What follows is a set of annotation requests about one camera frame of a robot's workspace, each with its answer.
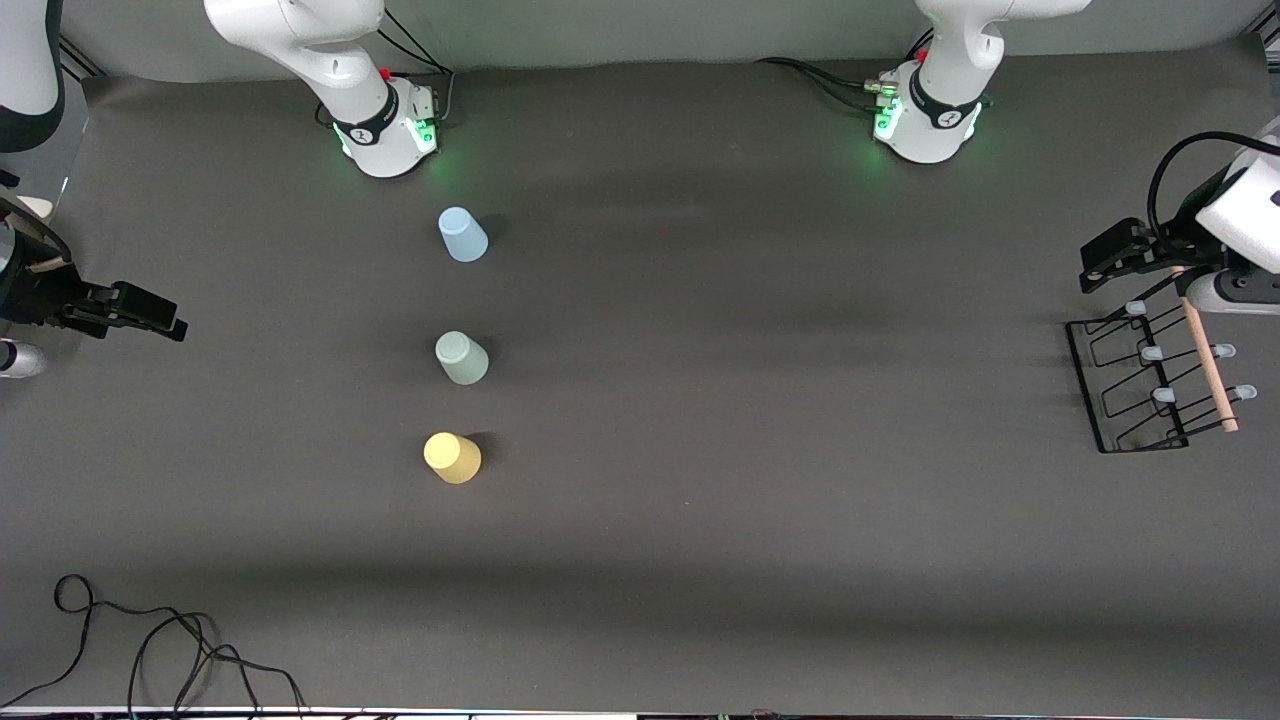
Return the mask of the light blue plastic cup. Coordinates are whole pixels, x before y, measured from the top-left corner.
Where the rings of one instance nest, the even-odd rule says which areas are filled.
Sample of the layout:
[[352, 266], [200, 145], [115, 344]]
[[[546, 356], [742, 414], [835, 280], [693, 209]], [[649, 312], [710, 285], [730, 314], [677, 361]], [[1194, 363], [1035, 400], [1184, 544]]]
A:
[[447, 208], [436, 227], [447, 252], [458, 263], [474, 263], [489, 250], [488, 233], [466, 208]]

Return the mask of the pale green plastic cup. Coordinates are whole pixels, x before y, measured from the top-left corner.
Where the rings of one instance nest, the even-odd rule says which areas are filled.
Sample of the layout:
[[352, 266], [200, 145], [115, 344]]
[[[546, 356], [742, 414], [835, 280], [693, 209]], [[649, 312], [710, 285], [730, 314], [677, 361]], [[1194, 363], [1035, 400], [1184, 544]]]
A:
[[490, 366], [486, 350], [461, 331], [442, 334], [435, 342], [434, 354], [447, 377], [458, 386], [480, 382]]

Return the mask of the yellow plastic cup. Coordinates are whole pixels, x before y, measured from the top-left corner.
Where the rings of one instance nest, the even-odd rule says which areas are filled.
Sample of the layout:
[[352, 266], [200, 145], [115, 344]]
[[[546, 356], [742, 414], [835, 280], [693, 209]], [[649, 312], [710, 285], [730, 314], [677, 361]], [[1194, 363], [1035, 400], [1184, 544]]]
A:
[[472, 480], [483, 468], [483, 451], [465, 436], [438, 432], [422, 447], [426, 465], [445, 483], [460, 486]]

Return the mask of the beige background object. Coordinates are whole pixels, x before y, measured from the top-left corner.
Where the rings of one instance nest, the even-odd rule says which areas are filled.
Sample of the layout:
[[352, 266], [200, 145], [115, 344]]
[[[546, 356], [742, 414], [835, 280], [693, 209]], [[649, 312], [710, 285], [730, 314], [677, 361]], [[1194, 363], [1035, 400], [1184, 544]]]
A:
[[54, 205], [47, 200], [22, 196], [12, 192], [8, 187], [0, 186], [0, 210], [20, 217], [29, 223], [46, 224], [52, 214]]

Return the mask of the black wire cup holder rack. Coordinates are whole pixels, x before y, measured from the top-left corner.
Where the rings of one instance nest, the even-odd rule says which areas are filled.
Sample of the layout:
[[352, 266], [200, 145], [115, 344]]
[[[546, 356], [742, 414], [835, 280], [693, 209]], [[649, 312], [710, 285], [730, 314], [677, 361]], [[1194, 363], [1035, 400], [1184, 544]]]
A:
[[1236, 347], [1213, 342], [1183, 295], [1190, 273], [1167, 278], [1105, 316], [1066, 322], [1064, 332], [1094, 448], [1103, 455], [1190, 446], [1197, 436], [1239, 430], [1236, 405], [1254, 398], [1220, 368]]

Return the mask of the dark grey table mat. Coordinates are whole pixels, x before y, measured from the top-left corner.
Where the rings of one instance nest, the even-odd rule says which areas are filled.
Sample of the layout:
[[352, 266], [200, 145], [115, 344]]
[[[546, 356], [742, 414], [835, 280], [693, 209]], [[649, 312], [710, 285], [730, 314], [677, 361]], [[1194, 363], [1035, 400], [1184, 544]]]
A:
[[1213, 320], [1238, 433], [1121, 457], [1062, 332], [1142, 290], [1078, 249], [1160, 156], [1271, 119], [1258, 44], [989, 91], [914, 167], [780, 67], [470, 72], [378, 181], [297, 81], [92, 83], [56, 223], [189, 333], [32, 329], [0, 382], [0, 702], [79, 573], [320, 706], [1280, 720], [1280, 322]]

